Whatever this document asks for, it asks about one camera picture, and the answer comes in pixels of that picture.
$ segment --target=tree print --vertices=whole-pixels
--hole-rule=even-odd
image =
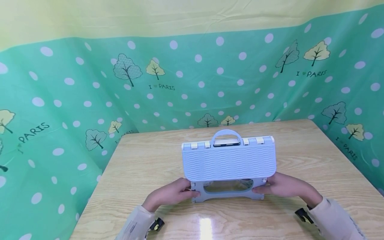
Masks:
[[[312,67],[315,61],[320,61],[329,58],[331,54],[330,51],[327,50],[327,44],[325,41],[320,41],[316,46],[309,49],[308,52],[304,54],[304,59],[313,60]]]
[[[104,147],[101,145],[102,142],[104,142],[105,138],[107,137],[107,134],[105,132],[100,132],[98,130],[92,130],[88,129],[85,132],[85,146],[88,149],[88,151],[93,150],[97,146],[99,146],[101,149]]]
[[[233,117],[231,117],[230,115],[228,115],[223,121],[221,121],[220,124],[228,126],[228,125],[233,124],[235,122],[236,122],[236,120],[233,119]]]
[[[149,65],[146,68],[146,71],[148,74],[156,75],[158,80],[159,80],[159,76],[165,75],[164,70],[154,60],[150,61]]]
[[[133,63],[133,60],[127,58],[123,53],[119,54],[118,61],[113,68],[115,76],[122,80],[129,80],[133,87],[132,79],[139,78],[143,73],[138,65]]]
[[[12,121],[15,113],[10,112],[9,110],[0,110],[0,133],[3,134],[5,130],[10,133],[13,133],[8,127],[7,124]]]
[[[354,137],[359,141],[364,140],[364,130],[361,124],[348,124],[346,126],[346,129],[350,134],[348,139],[351,139],[351,137]]]
[[[111,122],[111,126],[109,127],[109,130],[108,130],[108,133],[109,134],[112,134],[114,132],[118,132],[119,133],[119,128],[121,127],[121,123],[120,122],[116,122],[116,121],[112,121]]]
[[[338,104],[325,108],[321,114],[331,119],[328,124],[331,124],[332,121],[338,124],[344,124],[347,120],[345,107],[345,102],[339,102]]]
[[[206,113],[204,117],[200,118],[197,122],[202,127],[215,126],[218,124],[217,120],[209,113]]]
[[[299,50],[297,50],[297,40],[295,40],[283,56],[277,61],[276,68],[281,68],[280,73],[283,72],[284,66],[296,62],[299,59]]]

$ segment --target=stool handle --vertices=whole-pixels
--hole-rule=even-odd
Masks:
[[[215,138],[217,138],[218,136],[222,136],[222,135],[235,135],[239,138],[240,145],[244,146],[243,138],[240,136],[240,134],[238,134],[237,132],[235,132],[231,129],[223,129],[223,130],[216,132],[215,135],[213,136],[213,138],[210,142],[212,147],[214,147]]]

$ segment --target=hand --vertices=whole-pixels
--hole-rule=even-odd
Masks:
[[[255,187],[252,191],[279,197],[300,197],[311,208],[323,200],[322,195],[309,183],[279,172],[269,177],[267,182],[269,185]]]
[[[181,201],[200,196],[200,192],[187,190],[190,186],[191,182],[181,177],[151,192],[142,206],[149,212],[155,212],[161,205],[178,204]]]

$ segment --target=person's right hand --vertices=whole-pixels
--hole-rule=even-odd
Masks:
[[[321,194],[309,183],[279,172],[269,177],[267,183],[269,185],[255,187],[252,191],[279,197],[300,197],[312,208],[323,200]]]

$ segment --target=light blue stool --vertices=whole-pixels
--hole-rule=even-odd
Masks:
[[[221,135],[235,135],[237,139],[215,140]],[[266,179],[276,172],[275,140],[272,136],[242,138],[229,129],[218,131],[211,141],[182,144],[184,175],[191,181],[191,190],[201,195],[192,202],[204,202],[212,198],[248,197],[264,199],[252,188],[265,185]],[[204,185],[213,181],[240,180],[246,190],[208,192]]]

